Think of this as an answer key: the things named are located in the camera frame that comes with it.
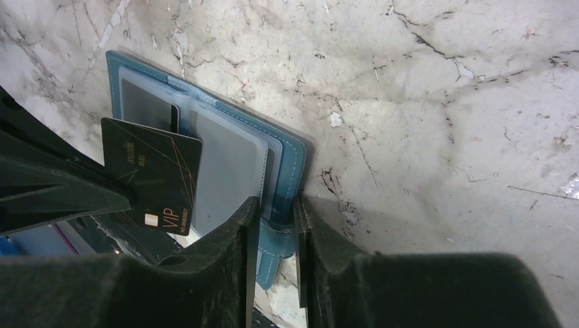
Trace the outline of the grey card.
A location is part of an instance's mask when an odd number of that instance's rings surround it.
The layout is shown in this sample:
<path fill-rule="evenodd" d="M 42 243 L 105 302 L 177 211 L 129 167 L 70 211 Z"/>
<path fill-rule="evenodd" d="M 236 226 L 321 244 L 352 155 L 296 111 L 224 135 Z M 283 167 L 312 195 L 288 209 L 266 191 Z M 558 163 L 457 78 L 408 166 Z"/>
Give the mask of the grey card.
<path fill-rule="evenodd" d="M 248 197 L 261 197 L 268 146 L 260 137 L 207 110 L 188 115 L 191 135 L 202 141 L 193 229 L 207 235 Z"/>

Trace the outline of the black credit card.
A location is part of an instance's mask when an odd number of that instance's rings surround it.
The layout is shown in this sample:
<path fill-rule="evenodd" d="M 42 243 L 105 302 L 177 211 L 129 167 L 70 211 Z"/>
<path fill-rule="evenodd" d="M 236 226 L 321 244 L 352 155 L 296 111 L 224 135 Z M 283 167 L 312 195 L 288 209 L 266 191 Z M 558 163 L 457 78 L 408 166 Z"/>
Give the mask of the black credit card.
<path fill-rule="evenodd" d="M 119 222 L 180 236 L 190 232 L 203 143 L 115 118 L 101 120 L 104 167 L 128 187 L 129 210 Z"/>
<path fill-rule="evenodd" d="M 153 80 L 121 79 L 123 120 L 177 133 L 180 109 L 170 87 Z"/>

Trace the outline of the blue leather card holder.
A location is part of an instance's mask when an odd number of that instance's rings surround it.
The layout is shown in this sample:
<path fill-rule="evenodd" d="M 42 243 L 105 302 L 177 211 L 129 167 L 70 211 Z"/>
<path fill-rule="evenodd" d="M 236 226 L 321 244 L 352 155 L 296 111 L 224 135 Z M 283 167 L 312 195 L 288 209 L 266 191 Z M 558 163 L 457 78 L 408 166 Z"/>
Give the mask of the blue leather card holder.
<path fill-rule="evenodd" d="M 295 252 L 291 204 L 307 162 L 303 139 L 219 95 L 119 51 L 106 54 L 115 118 L 202 142 L 190 230 L 207 235 L 246 198 L 261 200 L 257 283 Z"/>

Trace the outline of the black front mounting rail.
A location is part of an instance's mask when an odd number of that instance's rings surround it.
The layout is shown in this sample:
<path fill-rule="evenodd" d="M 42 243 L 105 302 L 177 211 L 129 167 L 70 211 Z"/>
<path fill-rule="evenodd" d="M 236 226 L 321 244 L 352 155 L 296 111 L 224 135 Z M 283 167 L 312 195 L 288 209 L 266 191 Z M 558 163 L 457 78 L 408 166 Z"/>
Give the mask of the black front mounting rail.
<path fill-rule="evenodd" d="M 62 230 L 71 232 L 71 243 L 80 254 L 126 254 L 138 261 L 157 265 L 183 249 L 164 232 L 117 223 L 110 215 L 70 219 Z"/>

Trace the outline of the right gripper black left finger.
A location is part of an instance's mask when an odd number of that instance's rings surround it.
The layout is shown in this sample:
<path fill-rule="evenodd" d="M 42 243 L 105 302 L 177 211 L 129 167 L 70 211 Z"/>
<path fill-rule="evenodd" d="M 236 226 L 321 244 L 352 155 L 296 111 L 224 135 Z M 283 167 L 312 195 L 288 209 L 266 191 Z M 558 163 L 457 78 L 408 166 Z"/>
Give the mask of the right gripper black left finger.
<path fill-rule="evenodd" d="M 156 266 L 125 255 L 1 259 L 2 327 L 250 327 L 259 200 Z"/>

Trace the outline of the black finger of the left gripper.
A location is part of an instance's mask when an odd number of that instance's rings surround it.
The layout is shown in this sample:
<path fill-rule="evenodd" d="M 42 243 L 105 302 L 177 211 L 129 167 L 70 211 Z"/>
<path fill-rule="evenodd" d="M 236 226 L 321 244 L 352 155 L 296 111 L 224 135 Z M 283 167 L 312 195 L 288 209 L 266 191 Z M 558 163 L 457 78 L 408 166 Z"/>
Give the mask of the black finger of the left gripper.
<path fill-rule="evenodd" d="M 129 210 L 134 195 L 1 90 L 1 235 Z"/>

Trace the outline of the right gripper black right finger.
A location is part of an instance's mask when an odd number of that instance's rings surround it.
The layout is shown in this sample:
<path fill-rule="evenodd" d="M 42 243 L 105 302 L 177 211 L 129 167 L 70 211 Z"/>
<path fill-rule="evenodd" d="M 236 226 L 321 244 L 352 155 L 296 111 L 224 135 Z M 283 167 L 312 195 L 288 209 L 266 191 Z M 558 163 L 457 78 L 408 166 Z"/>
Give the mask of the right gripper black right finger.
<path fill-rule="evenodd" d="M 501 253 L 369 253 L 293 203 L 301 308 L 309 327 L 558 327 L 530 269 Z"/>

